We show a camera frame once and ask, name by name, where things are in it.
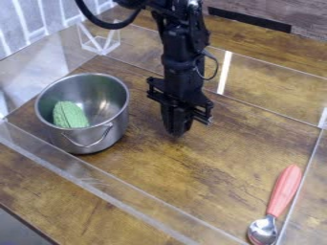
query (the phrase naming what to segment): green object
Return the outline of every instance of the green object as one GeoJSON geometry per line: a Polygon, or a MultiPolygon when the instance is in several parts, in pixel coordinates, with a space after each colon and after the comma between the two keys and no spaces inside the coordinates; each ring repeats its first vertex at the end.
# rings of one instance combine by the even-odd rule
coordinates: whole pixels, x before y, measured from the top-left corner
{"type": "Polygon", "coordinates": [[[53,108],[53,124],[65,128],[89,126],[82,110],[69,101],[58,101],[53,108]]]}

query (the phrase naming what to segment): spoon bowl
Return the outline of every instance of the spoon bowl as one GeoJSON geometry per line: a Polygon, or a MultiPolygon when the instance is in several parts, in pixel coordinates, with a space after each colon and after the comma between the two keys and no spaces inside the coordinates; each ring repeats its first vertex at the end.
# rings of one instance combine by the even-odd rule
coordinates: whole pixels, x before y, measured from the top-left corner
{"type": "Polygon", "coordinates": [[[248,238],[255,245],[275,244],[277,229],[272,215],[268,214],[263,219],[253,221],[248,227],[248,238]]]}

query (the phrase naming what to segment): wall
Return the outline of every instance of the wall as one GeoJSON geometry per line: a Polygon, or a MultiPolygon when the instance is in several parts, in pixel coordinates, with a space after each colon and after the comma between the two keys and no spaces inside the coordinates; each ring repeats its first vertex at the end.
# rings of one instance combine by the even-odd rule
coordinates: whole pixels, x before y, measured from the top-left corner
{"type": "MultiPolygon", "coordinates": [[[[111,0],[84,0],[93,13],[109,9],[111,0]]],[[[0,1],[0,59],[44,36],[81,20],[74,0],[0,1]]]]}
{"type": "Polygon", "coordinates": [[[289,24],[292,33],[327,40],[327,0],[204,0],[204,3],[289,24]]]}

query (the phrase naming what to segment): pot rim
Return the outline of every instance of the pot rim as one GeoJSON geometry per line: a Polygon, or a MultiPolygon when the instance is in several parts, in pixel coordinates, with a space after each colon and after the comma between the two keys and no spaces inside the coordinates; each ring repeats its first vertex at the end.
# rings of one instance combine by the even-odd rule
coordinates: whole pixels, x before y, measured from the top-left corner
{"type": "Polygon", "coordinates": [[[109,75],[109,74],[104,74],[104,73],[78,73],[78,74],[74,74],[74,75],[69,75],[64,78],[60,78],[57,79],[56,81],[53,81],[45,88],[44,90],[41,91],[41,93],[37,95],[37,98],[36,98],[36,102],[34,102],[34,112],[36,112],[36,115],[37,115],[37,118],[38,120],[46,124],[49,127],[53,127],[56,129],[60,129],[60,130],[65,130],[65,131],[72,131],[72,130],[85,130],[85,129],[91,129],[91,128],[95,128],[95,127],[99,127],[99,126],[103,126],[104,124],[107,123],[111,123],[119,116],[120,114],[123,113],[123,111],[127,109],[128,107],[128,104],[129,104],[129,90],[128,90],[128,87],[125,85],[125,83],[115,76],[109,75]],[[86,127],[74,127],[74,128],[66,128],[66,127],[60,127],[52,123],[49,123],[44,117],[41,116],[40,114],[40,111],[38,111],[38,103],[40,103],[40,100],[41,100],[41,97],[44,96],[44,93],[46,92],[46,90],[53,87],[56,84],[64,82],[66,79],[69,78],[76,78],[76,77],[84,77],[84,76],[97,76],[97,77],[105,77],[105,78],[111,78],[113,79],[116,82],[120,83],[120,85],[123,86],[123,88],[125,89],[125,92],[127,92],[127,100],[125,100],[125,103],[121,107],[121,109],[119,110],[119,112],[105,121],[97,123],[97,124],[93,124],[91,126],[86,126],[86,127]]]}

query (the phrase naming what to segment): pot handle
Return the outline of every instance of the pot handle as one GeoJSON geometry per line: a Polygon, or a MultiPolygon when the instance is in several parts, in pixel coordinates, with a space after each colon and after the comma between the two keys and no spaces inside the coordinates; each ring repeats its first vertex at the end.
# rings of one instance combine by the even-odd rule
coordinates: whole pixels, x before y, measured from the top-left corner
{"type": "Polygon", "coordinates": [[[104,138],[105,138],[105,136],[107,136],[107,134],[108,134],[108,131],[109,131],[109,129],[112,128],[113,124],[112,124],[112,122],[109,122],[109,123],[105,124],[104,126],[107,127],[107,130],[105,130],[103,136],[99,138],[97,141],[95,141],[95,142],[93,142],[92,144],[89,144],[89,145],[82,145],[82,144],[77,143],[77,142],[76,142],[76,141],[74,141],[74,140],[73,140],[65,133],[61,133],[61,135],[69,140],[69,142],[70,142],[73,145],[76,145],[76,146],[78,146],[78,147],[82,147],[82,148],[89,148],[89,147],[97,145],[97,144],[104,140],[104,138]]]}

